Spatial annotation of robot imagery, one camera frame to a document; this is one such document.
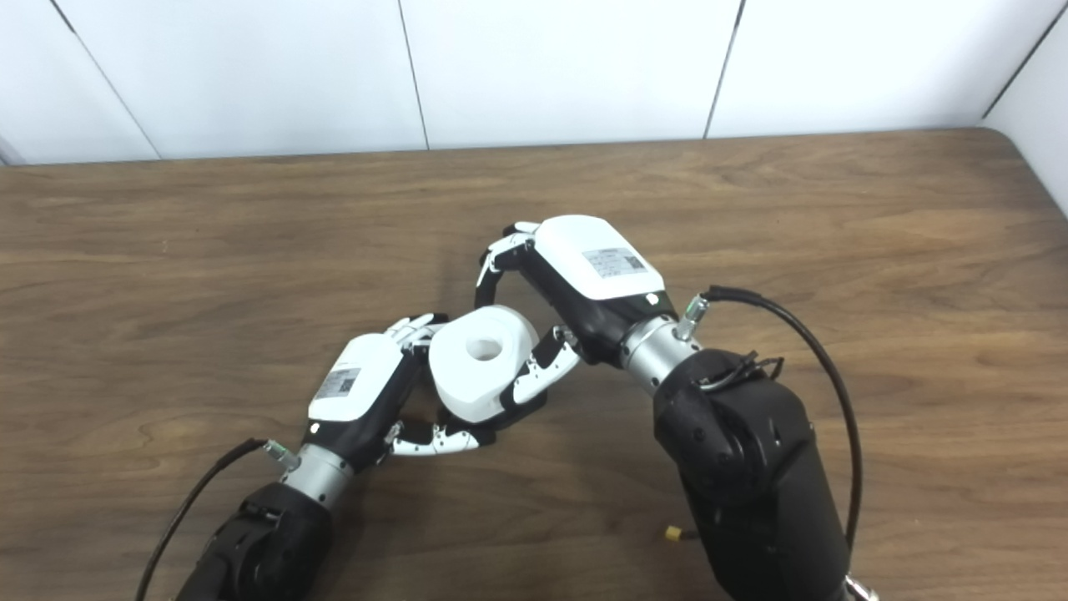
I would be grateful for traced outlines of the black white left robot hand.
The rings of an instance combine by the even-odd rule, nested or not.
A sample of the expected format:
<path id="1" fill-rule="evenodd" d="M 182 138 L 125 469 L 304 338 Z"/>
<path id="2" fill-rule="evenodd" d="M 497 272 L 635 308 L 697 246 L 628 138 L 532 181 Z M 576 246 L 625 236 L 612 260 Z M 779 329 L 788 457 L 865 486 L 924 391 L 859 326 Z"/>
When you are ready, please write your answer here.
<path id="1" fill-rule="evenodd" d="M 310 400 L 298 456 L 313 454 L 358 474 L 387 457 L 434 457 L 496 444 L 488 427 L 400 418 L 423 376 L 430 374 L 431 338 L 446 313 L 408 316 L 382 332 L 366 332 L 344 347 Z"/>

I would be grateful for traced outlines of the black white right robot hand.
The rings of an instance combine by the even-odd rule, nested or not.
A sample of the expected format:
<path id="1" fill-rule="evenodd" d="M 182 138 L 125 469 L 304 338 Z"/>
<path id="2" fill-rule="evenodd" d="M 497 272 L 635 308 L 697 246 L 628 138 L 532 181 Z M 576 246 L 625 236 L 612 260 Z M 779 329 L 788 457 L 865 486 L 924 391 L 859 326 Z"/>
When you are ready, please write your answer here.
<path id="1" fill-rule="evenodd" d="M 649 396 L 694 353 L 673 331 L 679 313 L 659 270 L 602 218 L 563 215 L 516 222 L 480 260 L 474 305 L 517 271 L 557 313 L 563 339 L 588 365 L 629 373 Z"/>

